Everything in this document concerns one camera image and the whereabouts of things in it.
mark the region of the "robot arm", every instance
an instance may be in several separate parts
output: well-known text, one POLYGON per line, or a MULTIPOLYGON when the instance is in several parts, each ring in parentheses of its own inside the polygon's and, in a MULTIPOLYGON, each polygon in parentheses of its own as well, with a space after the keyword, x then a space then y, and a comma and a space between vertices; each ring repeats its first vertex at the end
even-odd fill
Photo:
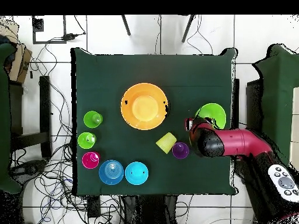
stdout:
POLYGON ((214 129, 209 119, 185 122, 192 148, 199 156, 240 156, 246 185, 258 222, 299 224, 299 189, 271 146, 248 129, 214 129))

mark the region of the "lime green cup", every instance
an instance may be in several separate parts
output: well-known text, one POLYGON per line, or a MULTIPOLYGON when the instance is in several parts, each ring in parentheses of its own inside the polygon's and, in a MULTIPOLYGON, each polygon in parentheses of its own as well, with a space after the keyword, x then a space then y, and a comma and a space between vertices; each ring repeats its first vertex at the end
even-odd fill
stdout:
POLYGON ((172 149, 175 142, 176 137, 169 132, 166 133, 162 138, 160 138, 156 142, 156 144, 167 154, 172 149))
POLYGON ((195 117, 211 118, 213 120, 213 128, 219 129, 223 129, 227 122, 224 109, 217 103, 209 103, 202 106, 196 112, 195 117))
POLYGON ((103 122, 103 116, 96 111, 89 111, 84 115, 84 124, 89 128, 96 128, 103 122))
POLYGON ((90 132, 83 132, 78 137, 78 144, 82 149, 90 149, 96 142, 96 136, 90 132))

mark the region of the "cardboard box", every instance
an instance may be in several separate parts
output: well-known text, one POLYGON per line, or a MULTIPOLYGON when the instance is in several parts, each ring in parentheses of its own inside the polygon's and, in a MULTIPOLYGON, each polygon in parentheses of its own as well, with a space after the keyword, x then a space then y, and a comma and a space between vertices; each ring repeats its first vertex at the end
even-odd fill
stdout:
POLYGON ((17 43, 15 60, 9 73, 12 81, 24 83, 32 52, 18 41, 19 25, 12 20, 0 19, 0 34, 6 36, 11 42, 17 43))
POLYGON ((28 68, 30 66, 31 55, 32 52, 25 48, 20 70, 18 71, 18 78, 16 80, 19 83, 24 83, 26 79, 28 68))

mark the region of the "light blue cup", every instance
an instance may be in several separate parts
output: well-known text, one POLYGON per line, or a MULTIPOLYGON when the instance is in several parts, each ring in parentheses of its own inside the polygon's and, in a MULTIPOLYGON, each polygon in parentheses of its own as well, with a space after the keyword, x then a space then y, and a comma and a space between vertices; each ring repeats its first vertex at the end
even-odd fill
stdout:
POLYGON ((148 169, 146 165, 141 162, 132 162, 126 167, 124 175, 130 184, 138 186, 146 182, 148 169))

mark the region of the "white control pad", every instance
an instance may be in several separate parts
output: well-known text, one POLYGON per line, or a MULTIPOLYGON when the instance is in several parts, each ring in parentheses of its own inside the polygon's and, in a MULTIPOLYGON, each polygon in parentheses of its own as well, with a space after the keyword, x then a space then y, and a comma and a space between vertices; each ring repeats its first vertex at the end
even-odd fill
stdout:
POLYGON ((279 194, 290 202, 299 202, 299 190, 288 171, 281 165, 274 164, 269 167, 268 175, 272 179, 279 194))

